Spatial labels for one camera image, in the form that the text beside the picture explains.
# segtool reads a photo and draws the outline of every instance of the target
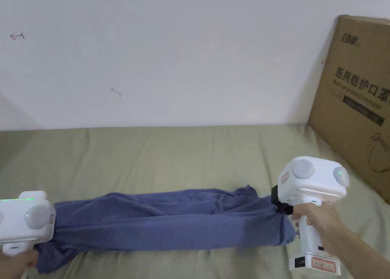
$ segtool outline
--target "human hand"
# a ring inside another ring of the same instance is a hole
[[[320,234],[325,250],[330,254],[336,254],[337,250],[335,247],[337,246],[332,243],[332,237],[336,233],[340,234],[347,229],[341,222],[337,211],[328,204],[317,206],[313,203],[306,203],[294,206],[293,220],[298,220],[304,215],[307,216],[310,224]]]
[[[21,252],[15,257],[0,253],[0,279],[20,279],[27,267],[35,267],[37,260],[36,250]]]

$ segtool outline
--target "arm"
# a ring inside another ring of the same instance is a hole
[[[337,256],[355,279],[390,278],[390,263],[343,225],[334,208],[313,203],[294,206],[293,220],[302,215],[319,232],[326,251]]]

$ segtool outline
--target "bed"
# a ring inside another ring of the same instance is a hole
[[[390,206],[305,125],[104,128],[0,132],[0,198],[44,190],[52,202],[247,184],[270,195],[284,165],[299,155],[331,159],[350,173],[341,219],[390,260]],[[30,278],[305,278],[288,270],[287,247],[80,254]],[[342,266],[342,278],[351,278]]]

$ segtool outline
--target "cardboard box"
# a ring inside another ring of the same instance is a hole
[[[339,17],[309,124],[390,203],[390,20]]]

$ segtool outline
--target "pencil mark on wall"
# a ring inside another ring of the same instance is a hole
[[[21,34],[19,34],[19,35],[11,34],[10,37],[11,37],[12,39],[14,39],[14,40],[16,40],[15,37],[22,37],[22,38],[25,38],[24,35],[23,35],[23,32],[22,32]]]
[[[119,97],[121,97],[121,93],[118,90],[111,87],[111,91],[115,92]]]

